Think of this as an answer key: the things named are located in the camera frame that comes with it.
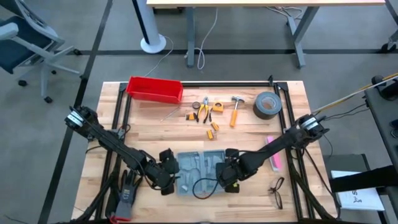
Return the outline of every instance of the gray foam tray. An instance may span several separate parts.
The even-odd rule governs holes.
[[[225,151],[180,152],[177,154],[177,160],[180,166],[179,178],[177,179],[177,195],[193,195],[192,187],[198,179],[216,178],[216,163],[225,160]],[[216,183],[216,181],[212,180],[201,180],[195,186],[195,193],[197,195],[209,194]],[[218,185],[215,193],[223,191],[223,188]]]

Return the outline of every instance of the orange hammer handle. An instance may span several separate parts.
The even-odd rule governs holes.
[[[232,118],[231,118],[231,122],[229,124],[230,127],[235,127],[235,122],[236,122],[236,116],[238,115],[238,110],[234,110],[232,112]]]

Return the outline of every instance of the red bin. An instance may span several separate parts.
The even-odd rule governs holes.
[[[137,100],[179,104],[182,90],[180,81],[131,77],[126,91]]]

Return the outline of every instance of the duct tape roll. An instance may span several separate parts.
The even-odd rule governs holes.
[[[282,109],[279,96],[271,92],[260,93],[253,105],[254,114],[261,119],[271,119]]]

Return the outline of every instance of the wooden table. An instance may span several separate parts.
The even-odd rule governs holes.
[[[287,6],[308,6],[302,19],[296,26],[295,19],[291,16],[287,19],[292,42],[297,57],[297,66],[305,66],[304,53],[301,46],[301,40],[307,31],[312,19],[319,10],[320,6],[371,6],[384,4],[384,0],[147,0],[151,7],[173,6],[187,7],[187,40],[188,57],[187,66],[193,67],[195,53],[195,20],[194,7],[287,7]]]
[[[287,82],[296,118],[310,112],[303,82]],[[111,127],[119,82],[105,82],[97,108],[99,122],[106,128]],[[126,135],[126,144],[137,149],[144,149],[154,157],[160,151],[171,148],[175,155],[179,152],[226,149],[228,147],[258,150],[264,145],[266,136],[277,138],[281,135],[278,116],[270,120],[261,120],[252,112],[256,96],[263,91],[274,91],[273,87],[199,87],[184,88],[180,110],[160,123],[160,120],[176,108],[176,105],[151,101],[132,100],[129,124],[131,130]],[[218,123],[220,130],[216,140],[207,138],[209,124],[186,121],[185,115],[192,113],[194,101],[209,98],[212,105],[215,100],[224,102],[223,114],[212,113],[213,121]],[[237,125],[229,127],[234,103],[232,96],[243,97],[246,102],[239,106]],[[289,124],[284,96],[281,96],[285,119]],[[121,125],[124,108],[121,109]],[[325,165],[317,142],[307,147],[314,158],[323,178],[327,180]],[[100,189],[106,151],[95,149],[86,155],[85,165],[81,174],[73,217],[76,218],[93,200]],[[280,152],[283,168],[280,172],[271,169],[269,160],[265,161],[258,173],[240,182],[239,194],[216,194],[206,200],[198,200],[191,196],[172,194],[161,196],[159,191],[152,190],[146,183],[138,189],[136,202],[132,208],[132,222],[294,222],[297,221],[286,164],[284,150]],[[311,191],[320,203],[335,216],[336,210],[332,197],[322,186],[321,180],[311,165],[308,157],[304,158],[308,182]],[[279,190],[284,205],[283,210],[276,207],[274,196],[269,195],[269,187],[279,177],[285,182]],[[300,193],[302,207],[305,210],[303,195]]]

